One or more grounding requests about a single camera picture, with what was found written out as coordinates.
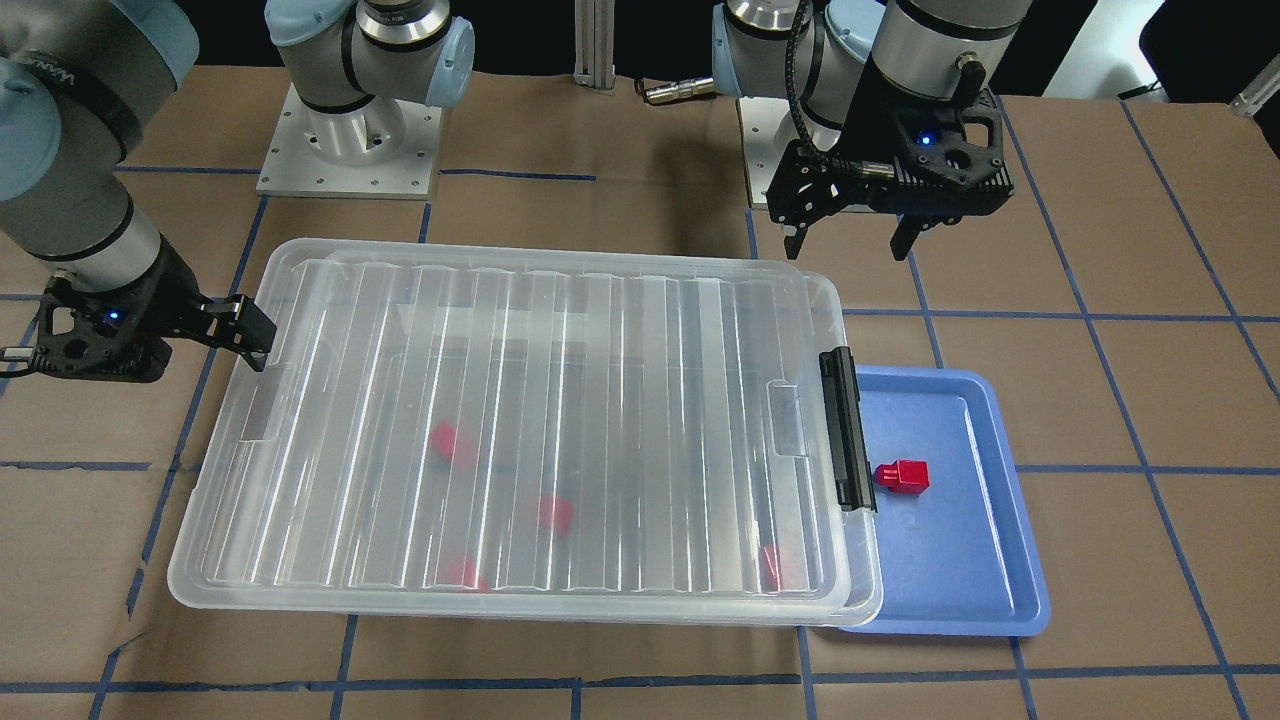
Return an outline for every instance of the robotic arm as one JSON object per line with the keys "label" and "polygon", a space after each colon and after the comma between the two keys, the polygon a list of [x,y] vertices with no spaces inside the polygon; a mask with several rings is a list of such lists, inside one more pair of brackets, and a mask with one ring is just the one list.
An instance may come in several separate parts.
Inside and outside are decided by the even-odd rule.
{"label": "robotic arm", "polygon": [[[788,258],[813,223],[849,205],[901,218],[890,242],[897,260],[922,231],[1004,205],[1014,184],[986,83],[1029,5],[735,0],[717,8],[717,88],[786,97],[799,136],[765,191]],[[815,136],[837,129],[823,149]]]}
{"label": "robotic arm", "polygon": [[0,229],[52,270],[35,347],[0,354],[27,368],[6,375],[152,382],[170,337],[262,369],[275,325],[252,299],[202,295],[111,174],[197,51],[170,0],[0,4]]}

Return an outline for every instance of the light blue joint cap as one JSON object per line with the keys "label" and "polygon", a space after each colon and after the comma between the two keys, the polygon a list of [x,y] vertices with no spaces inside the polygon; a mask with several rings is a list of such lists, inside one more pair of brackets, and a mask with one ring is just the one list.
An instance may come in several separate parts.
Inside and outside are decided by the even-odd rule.
{"label": "light blue joint cap", "polygon": [[306,42],[342,20],[356,0],[268,0],[262,15],[276,47]]}
{"label": "light blue joint cap", "polygon": [[0,202],[45,177],[61,142],[63,117],[42,82],[0,58]]}
{"label": "light blue joint cap", "polygon": [[200,36],[182,8],[173,0],[111,0],[111,5],[129,18],[160,53],[173,74],[174,87],[182,85],[200,55]]}
{"label": "light blue joint cap", "polygon": [[426,104],[452,108],[462,101],[471,83],[471,65],[476,58],[476,31],[466,18],[453,18],[444,36],[440,59],[435,61],[431,85],[426,87]]}
{"label": "light blue joint cap", "polygon": [[876,44],[876,32],[884,19],[884,5],[876,0],[831,0],[827,5],[827,26],[836,42],[867,64]]}
{"label": "light blue joint cap", "polygon": [[712,8],[712,79],[716,92],[731,97],[741,97],[742,88],[737,85],[733,72],[733,54],[728,46],[728,24],[724,20],[724,4]]}

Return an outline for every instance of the white mounting plate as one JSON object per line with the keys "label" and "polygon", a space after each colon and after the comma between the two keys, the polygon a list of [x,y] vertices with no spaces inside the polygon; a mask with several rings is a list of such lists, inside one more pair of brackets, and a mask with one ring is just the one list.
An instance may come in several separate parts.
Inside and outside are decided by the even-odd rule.
{"label": "white mounting plate", "polygon": [[375,197],[428,200],[440,142],[440,108],[396,101],[404,113],[404,143],[385,161],[333,165],[308,146],[302,100],[289,86],[271,147],[257,177],[259,195],[284,197]]}
{"label": "white mounting plate", "polygon": [[[782,123],[787,124],[783,128],[787,137],[795,137],[795,131],[791,129],[791,110],[787,108],[787,101],[780,97],[739,97],[737,119],[742,131],[742,163],[746,167],[746,188],[751,193],[751,208],[764,210],[768,208],[764,191],[773,182],[773,173],[777,172],[782,150],[786,147],[786,142],[777,141]],[[870,213],[870,208],[850,205],[841,211]]]}

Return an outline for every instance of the metal post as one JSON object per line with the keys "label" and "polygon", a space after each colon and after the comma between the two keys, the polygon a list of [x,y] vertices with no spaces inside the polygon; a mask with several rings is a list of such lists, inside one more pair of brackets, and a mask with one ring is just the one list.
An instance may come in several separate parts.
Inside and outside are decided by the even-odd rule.
{"label": "metal post", "polygon": [[577,64],[573,82],[596,90],[613,90],[613,1],[577,0]]}
{"label": "metal post", "polygon": [[1231,111],[1242,118],[1252,118],[1254,113],[1266,105],[1267,100],[1280,90],[1280,55],[1267,63],[1267,67],[1253,78],[1235,100],[1231,100]]}

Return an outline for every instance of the plastic storage box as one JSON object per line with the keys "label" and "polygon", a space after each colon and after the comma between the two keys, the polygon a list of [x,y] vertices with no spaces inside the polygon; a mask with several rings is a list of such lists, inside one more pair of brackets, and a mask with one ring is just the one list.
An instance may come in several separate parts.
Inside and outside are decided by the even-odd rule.
{"label": "plastic storage box", "polygon": [[232,375],[169,568],[187,605],[840,625],[879,609],[874,514],[836,500],[817,355],[844,328],[823,278],[296,240],[259,302],[276,346]]}

